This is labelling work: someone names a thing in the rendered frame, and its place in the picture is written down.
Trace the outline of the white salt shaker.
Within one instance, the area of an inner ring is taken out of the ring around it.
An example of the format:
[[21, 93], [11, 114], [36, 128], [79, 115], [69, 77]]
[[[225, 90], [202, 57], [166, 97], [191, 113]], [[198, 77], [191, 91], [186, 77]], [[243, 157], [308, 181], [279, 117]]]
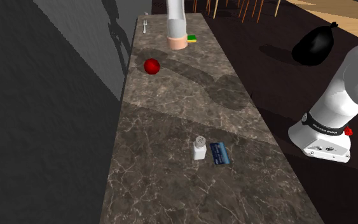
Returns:
[[203, 136], [196, 137], [193, 142], [193, 159], [194, 160], [203, 160], [206, 155], [206, 140]]

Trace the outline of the red ball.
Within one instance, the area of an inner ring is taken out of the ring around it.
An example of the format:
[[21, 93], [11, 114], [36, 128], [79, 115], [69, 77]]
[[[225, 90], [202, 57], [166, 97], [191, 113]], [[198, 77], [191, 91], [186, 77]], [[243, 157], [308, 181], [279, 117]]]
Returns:
[[160, 63], [153, 58], [147, 59], [144, 62], [144, 70], [151, 75], [157, 74], [160, 70]]

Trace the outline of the blue card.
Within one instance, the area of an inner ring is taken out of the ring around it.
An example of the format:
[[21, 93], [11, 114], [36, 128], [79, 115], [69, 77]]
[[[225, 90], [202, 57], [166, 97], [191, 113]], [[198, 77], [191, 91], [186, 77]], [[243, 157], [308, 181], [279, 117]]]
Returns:
[[225, 165], [230, 163], [224, 143], [210, 143], [210, 149], [213, 161], [216, 165]]

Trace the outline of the white roll on pink base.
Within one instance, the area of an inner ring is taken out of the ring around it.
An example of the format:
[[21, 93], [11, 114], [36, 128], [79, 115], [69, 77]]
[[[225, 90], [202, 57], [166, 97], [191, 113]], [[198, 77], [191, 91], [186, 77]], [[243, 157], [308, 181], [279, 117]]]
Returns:
[[167, 42], [172, 50], [182, 50], [188, 45], [184, 0], [166, 0]]

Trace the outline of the wooden chair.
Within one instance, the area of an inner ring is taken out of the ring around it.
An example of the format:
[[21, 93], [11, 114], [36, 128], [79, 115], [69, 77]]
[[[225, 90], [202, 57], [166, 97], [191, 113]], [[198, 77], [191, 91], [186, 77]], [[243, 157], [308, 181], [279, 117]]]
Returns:
[[[193, 6], [192, 6], [192, 12], [196, 13], [197, 10], [197, 3], [199, 0], [193, 0]], [[207, 14], [210, 15], [211, 13], [211, 9], [213, 9], [213, 16], [212, 18], [216, 17], [216, 12], [217, 12], [217, 7], [219, 4], [219, 0], [206, 0], [206, 10], [207, 10]]]
[[262, 15], [263, 6], [266, 3], [273, 4], [274, 11], [272, 16], [276, 17], [282, 2], [283, 0], [238, 0], [238, 18], [241, 19], [241, 22], [244, 22], [246, 15], [249, 15], [251, 18], [255, 19], [256, 23], [258, 23]]

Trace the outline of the black garbage bag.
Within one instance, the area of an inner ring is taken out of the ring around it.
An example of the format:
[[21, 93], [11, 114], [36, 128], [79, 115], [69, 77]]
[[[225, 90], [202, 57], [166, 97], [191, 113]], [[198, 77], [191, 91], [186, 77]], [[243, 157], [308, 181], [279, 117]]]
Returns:
[[334, 46], [332, 29], [338, 27], [336, 22], [329, 26], [320, 26], [306, 34], [292, 49], [292, 58], [305, 66], [317, 66], [330, 54]]

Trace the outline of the dark robot stand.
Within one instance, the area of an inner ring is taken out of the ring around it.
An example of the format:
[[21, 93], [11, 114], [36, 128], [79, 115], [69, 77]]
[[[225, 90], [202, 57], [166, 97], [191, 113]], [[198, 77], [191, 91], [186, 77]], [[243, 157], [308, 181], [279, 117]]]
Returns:
[[297, 95], [254, 91], [251, 99], [325, 224], [358, 224], [358, 115], [352, 129], [350, 160], [343, 164], [306, 156], [288, 129], [315, 102]]

